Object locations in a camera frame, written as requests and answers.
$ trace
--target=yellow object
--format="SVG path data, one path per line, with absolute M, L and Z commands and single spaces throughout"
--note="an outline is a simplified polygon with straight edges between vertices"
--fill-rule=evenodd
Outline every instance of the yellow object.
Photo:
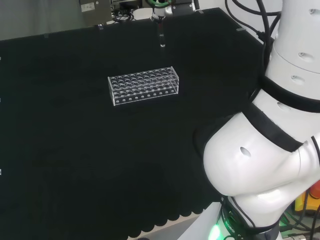
M 300 196 L 298 196 L 295 199 L 294 210 L 296 212 L 300 212 L 304 209 L 305 196 L 306 196 L 306 192 L 302 193 Z M 308 199 L 306 202 L 306 210 L 317 211 L 319 205 L 320 205 L 320 199 L 315 199 L 310 195 L 308 196 Z

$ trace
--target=black band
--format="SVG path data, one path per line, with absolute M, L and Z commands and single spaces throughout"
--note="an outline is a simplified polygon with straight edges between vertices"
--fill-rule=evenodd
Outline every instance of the black band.
M 279 148 L 292 153 L 303 145 L 278 127 L 253 103 L 242 113 L 259 133 Z
M 255 236 L 260 233 L 267 232 L 277 225 L 279 225 L 279 220 L 270 226 L 264 227 L 248 227 L 245 220 L 241 220 L 241 213 L 231 204 L 228 197 L 224 197 L 223 204 L 221 206 L 221 218 L 224 223 L 225 228 L 231 236 L 242 238 L 247 236 Z
M 271 97 L 289 107 L 309 113 L 320 113 L 320 100 L 292 93 L 282 88 L 266 76 L 259 78 L 259 84 Z

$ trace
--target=equipment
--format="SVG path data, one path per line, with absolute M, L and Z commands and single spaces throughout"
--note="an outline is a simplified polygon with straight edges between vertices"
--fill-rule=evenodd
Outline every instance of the equipment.
M 160 46 L 166 46 L 163 19 L 166 16 L 179 16 L 192 14 L 199 9 L 198 0 L 146 0 L 152 7 L 151 19 L 158 23 L 158 36 Z
M 206 174 L 224 195 L 217 223 L 224 238 L 282 239 L 281 215 L 320 179 L 319 19 L 320 1 L 283 0 L 261 90 L 205 146 Z

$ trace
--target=label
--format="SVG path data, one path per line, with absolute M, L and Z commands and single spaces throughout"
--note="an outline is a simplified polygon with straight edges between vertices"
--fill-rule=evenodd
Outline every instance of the label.
M 81 5 L 81 12 L 87 12 L 91 10 L 95 10 L 95 4 L 93 2 Z

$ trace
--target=black fabric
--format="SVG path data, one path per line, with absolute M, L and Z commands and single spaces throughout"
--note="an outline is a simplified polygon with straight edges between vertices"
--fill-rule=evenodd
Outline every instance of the black fabric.
M 289 107 L 309 113 L 320 113 L 320 100 L 307 98 L 290 92 L 266 76 L 259 78 L 259 84 L 271 97 Z
M 259 133 L 279 148 L 292 153 L 303 145 L 283 131 L 253 103 L 245 107 L 242 112 Z
M 261 45 L 220 9 L 0 42 L 0 239 L 122 240 L 220 196 L 195 129 L 239 112 Z M 179 94 L 114 107 L 107 77 L 173 66 Z

